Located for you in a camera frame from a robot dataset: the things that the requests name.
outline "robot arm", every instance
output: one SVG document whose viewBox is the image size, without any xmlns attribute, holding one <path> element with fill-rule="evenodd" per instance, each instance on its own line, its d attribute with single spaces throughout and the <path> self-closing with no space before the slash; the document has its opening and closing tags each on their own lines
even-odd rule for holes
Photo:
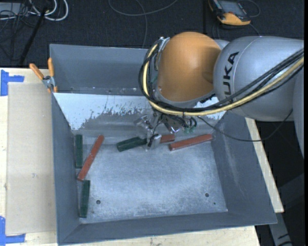
<svg viewBox="0 0 308 246">
<path fill-rule="evenodd" d="M 158 52 L 160 41 L 148 51 L 140 85 L 153 108 L 173 116 L 201 116 L 230 110 L 260 121 L 288 120 L 298 126 L 303 153 L 303 41 L 250 36 L 230 43 L 196 32 L 171 38 Z M 157 78 L 148 81 L 150 59 L 159 55 Z M 218 103 L 194 108 L 211 96 Z"/>
</svg>

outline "power cable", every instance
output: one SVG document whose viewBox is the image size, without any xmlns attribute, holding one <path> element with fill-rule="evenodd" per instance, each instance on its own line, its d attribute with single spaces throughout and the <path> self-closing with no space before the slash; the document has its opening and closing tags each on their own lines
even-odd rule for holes
<svg viewBox="0 0 308 246">
<path fill-rule="evenodd" d="M 261 139 L 241 139 L 241 138 L 236 138 L 234 136 L 231 136 L 221 130 L 219 130 L 217 127 L 211 125 L 209 122 L 207 122 L 204 118 L 200 117 L 200 116 L 197 116 L 200 120 L 202 120 L 204 123 L 206 123 L 209 127 L 213 128 L 214 130 L 216 130 L 217 132 L 219 132 L 220 134 L 223 134 L 225 135 L 226 137 L 229 137 L 231 139 L 234 139 L 234 140 L 239 140 L 239 141 L 244 141 L 244 142 L 260 142 L 260 141 L 264 141 L 264 140 L 267 140 L 269 138 L 271 138 L 280 128 L 281 126 L 286 122 L 286 120 L 291 116 L 293 110 L 291 110 L 289 112 L 289 114 L 287 115 L 287 117 L 275 128 L 275 130 L 270 134 L 268 135 L 267 137 L 265 138 L 261 138 Z"/>
<path fill-rule="evenodd" d="M 171 4 L 169 4 L 169 5 L 167 5 L 167 6 L 163 7 L 163 8 L 160 8 L 160 9 L 157 9 L 157 10 L 154 10 L 154 11 L 150 11 L 150 12 L 146 12 L 146 11 L 145 11 L 143 5 L 140 3 L 139 0 L 135 0 L 135 1 L 139 4 L 139 6 L 141 7 L 143 13 L 140 13 L 140 14 L 124 13 L 124 12 L 121 12 L 121 11 L 115 9 L 115 8 L 113 7 L 112 3 L 111 3 L 111 0 L 108 0 L 108 4 L 109 4 L 110 8 L 111 8 L 113 11 L 115 11 L 116 13 L 119 13 L 119 14 L 121 14 L 121 15 L 125 15 L 125 16 L 144 16 L 144 17 L 145 17 L 145 35 L 144 35 L 144 40 L 143 40 L 143 44 L 142 44 L 142 48 L 144 48 L 144 47 L 145 47 L 146 37 L 147 37 L 147 31 L 148 31 L 147 15 L 149 15 L 149 14 L 154 14 L 154 13 L 160 12 L 160 11 L 162 11 L 162 10 L 165 10 L 165 9 L 171 7 L 172 5 L 174 5 L 178 0 L 174 0 Z"/>
</svg>

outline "white cable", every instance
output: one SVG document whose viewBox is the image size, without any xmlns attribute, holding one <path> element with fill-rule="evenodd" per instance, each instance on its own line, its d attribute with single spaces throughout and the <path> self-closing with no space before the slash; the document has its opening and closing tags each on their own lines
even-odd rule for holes
<svg viewBox="0 0 308 246">
<path fill-rule="evenodd" d="M 64 16 L 61 17 L 61 18 L 50 18 L 50 17 L 48 17 L 48 15 L 54 13 L 56 11 L 56 9 L 57 9 L 57 1 L 54 0 L 55 7 L 54 7 L 54 9 L 51 12 L 45 14 L 45 19 L 50 20 L 50 21 L 61 21 L 61 20 L 64 20 L 67 17 L 67 15 L 68 15 L 68 4 L 67 4 L 66 0 L 63 0 L 63 1 L 64 1 L 65 8 L 66 8 L 66 12 L 65 12 Z M 41 13 L 38 11 L 38 9 L 33 5 L 32 0 L 29 0 L 29 2 L 32 5 L 32 9 L 34 9 L 35 12 L 36 12 L 36 13 L 34 13 L 34 12 L 30 12 L 30 13 L 36 14 L 36 15 L 41 15 Z"/>
<path fill-rule="evenodd" d="M 53 9 L 51 12 L 46 13 L 45 16 L 46 16 L 46 15 L 51 15 L 51 14 L 53 14 L 53 13 L 56 11 L 56 9 L 57 9 L 57 1 L 56 1 L 56 0 L 53 0 L 53 1 L 54 1 L 54 3 L 55 3 L 54 9 Z M 41 13 L 38 11 L 38 9 L 34 6 L 32 0 L 29 0 L 29 2 L 30 2 L 30 4 L 32 5 L 32 9 L 35 11 L 35 13 L 34 13 L 34 12 L 31 12 L 31 11 L 29 11 L 29 13 L 30 13 L 30 14 L 41 15 Z"/>
</svg>

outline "orange device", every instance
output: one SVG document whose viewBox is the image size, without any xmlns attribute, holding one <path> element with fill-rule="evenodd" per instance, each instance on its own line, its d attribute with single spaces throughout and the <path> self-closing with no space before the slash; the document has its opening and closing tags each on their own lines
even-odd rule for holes
<svg viewBox="0 0 308 246">
<path fill-rule="evenodd" d="M 225 25 L 245 26 L 251 23 L 240 3 L 227 0 L 208 0 L 208 3 L 217 19 Z"/>
</svg>

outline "wooden table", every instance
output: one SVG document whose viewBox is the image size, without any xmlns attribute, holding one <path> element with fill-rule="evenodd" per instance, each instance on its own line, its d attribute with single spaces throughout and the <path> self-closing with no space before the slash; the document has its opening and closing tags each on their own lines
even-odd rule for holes
<svg viewBox="0 0 308 246">
<path fill-rule="evenodd" d="M 28 94 L 28 96 L 33 94 L 34 89 L 36 89 L 37 93 L 36 96 L 40 96 L 45 99 L 48 99 L 50 101 L 50 95 L 47 93 L 45 86 L 42 84 L 42 82 L 34 75 L 34 73 L 30 69 L 14 69 L 14 68 L 0 68 L 0 77 L 1 77 L 1 69 L 4 69 L 6 72 L 9 72 L 10 76 L 13 75 L 22 75 L 25 77 L 24 82 L 22 83 L 9 83 L 10 87 L 9 89 L 18 88 L 17 91 L 19 94 Z M 41 70 L 44 75 L 48 75 L 49 72 L 46 69 Z M 23 232 L 26 233 L 26 238 L 24 243 L 19 243 L 20 245 L 57 245 L 56 244 L 56 233 L 55 233 L 55 214 L 54 214 L 54 203 L 51 203 L 50 201 L 54 201 L 54 198 L 47 198 L 49 200 L 49 203 L 51 207 L 48 207 L 45 205 L 45 209 L 41 208 L 37 204 L 37 200 L 41 199 L 41 190 L 37 190 L 37 192 L 33 192 L 32 189 L 38 189 L 36 185 L 39 185 L 39 183 L 34 183 L 34 186 L 29 186 L 29 192 L 26 193 L 28 198 L 25 197 L 25 194 L 22 192 L 17 193 L 14 189 L 20 188 L 20 186 L 23 183 L 23 178 L 29 177 L 29 175 L 25 176 L 24 171 L 18 171 L 19 169 L 15 169 L 16 174 L 14 174 L 14 177 L 21 175 L 21 184 L 19 183 L 12 183 L 12 180 L 14 180 L 13 176 L 10 176 L 9 172 L 12 171 L 11 164 L 10 167 L 7 166 L 7 157 L 10 154 L 8 147 L 13 149 L 12 143 L 14 143 L 14 140 L 9 138 L 9 136 L 21 136 L 25 137 L 25 139 L 28 139 L 28 141 L 39 141 L 39 139 L 34 139 L 32 136 L 36 136 L 39 138 L 39 136 L 43 137 L 51 137 L 51 125 L 49 125 L 48 132 L 46 134 L 36 134 L 32 132 L 31 130 L 28 130 L 27 132 L 12 132 L 11 130 L 14 129 L 13 126 L 8 127 L 8 121 L 10 121 L 11 125 L 15 125 L 20 123 L 21 121 L 14 120 L 14 106 L 19 106 L 19 103 L 13 102 L 16 101 L 16 95 L 10 95 L 13 94 L 12 92 L 8 93 L 8 96 L 0 96 L 0 216 L 3 216 L 6 218 L 6 234 L 12 235 L 16 234 L 19 231 L 19 227 L 17 225 L 13 225 L 13 223 L 20 223 L 21 231 L 23 229 L 28 229 Z M 27 108 L 23 108 L 23 111 L 16 110 L 18 112 L 24 112 L 25 114 L 30 115 L 31 117 L 34 117 L 34 122 L 37 123 L 37 127 L 39 126 L 39 123 L 43 123 L 43 119 L 40 117 L 45 117 L 44 115 L 39 115 L 38 112 L 41 108 L 36 106 L 36 103 L 29 104 Z M 257 139 L 259 137 L 257 127 L 255 124 L 255 121 L 252 119 L 246 119 L 246 122 L 248 124 L 248 127 L 250 129 L 250 133 L 252 135 L 253 139 Z M 33 145 L 33 150 L 25 150 L 23 149 L 22 152 L 29 153 L 28 156 L 32 158 L 37 158 L 39 156 L 40 159 L 46 159 L 46 161 L 50 161 L 52 163 L 52 151 L 49 152 L 43 152 L 40 148 L 36 148 L 36 145 Z M 269 163 L 267 162 L 267 158 L 265 155 L 264 148 L 262 146 L 262 143 L 260 142 L 254 142 L 254 148 L 257 152 L 258 158 L 259 158 L 259 164 L 262 169 L 269 195 L 272 199 L 273 207 L 275 209 L 276 213 L 283 212 L 283 206 L 275 185 L 275 181 L 273 178 L 273 175 L 271 173 L 271 169 L 269 167 Z M 40 160 L 32 159 L 30 162 L 31 167 L 39 167 L 37 163 L 39 163 Z M 36 180 L 38 175 L 33 173 L 32 178 Z M 53 184 L 50 182 L 41 182 L 43 185 L 44 183 L 49 183 L 50 185 L 49 189 L 51 189 L 51 186 Z M 23 215 L 21 218 L 20 215 L 17 213 L 14 214 L 12 209 L 16 209 L 16 211 L 21 214 L 23 211 L 27 209 L 21 209 L 23 200 L 28 201 L 29 203 L 35 203 L 38 205 L 37 207 L 33 207 L 31 211 L 29 211 L 28 214 Z M 45 216 L 54 216 L 53 218 L 50 218 L 49 221 L 47 220 L 46 223 L 43 223 L 43 215 Z M 233 229 L 220 229 L 220 230 L 210 230 L 210 231 L 203 231 L 203 232 L 191 232 L 191 233 L 183 233 L 178 235 L 165 235 L 165 236 L 153 236 L 153 237 L 144 237 L 144 238 L 135 238 L 135 239 L 125 239 L 125 240 L 115 240 L 115 241 L 105 241 L 105 242 L 98 242 L 98 243 L 89 243 L 87 245 L 98 245 L 98 246 L 108 246 L 108 245 L 127 245 L 127 246 L 138 246 L 138 245 L 187 245 L 187 246 L 201 246 L 201 245 L 239 245 L 239 246 L 254 246 L 254 245 L 260 245 L 258 241 L 258 237 L 255 231 L 255 227 L 240 227 L 240 228 L 233 228 Z"/>
</svg>

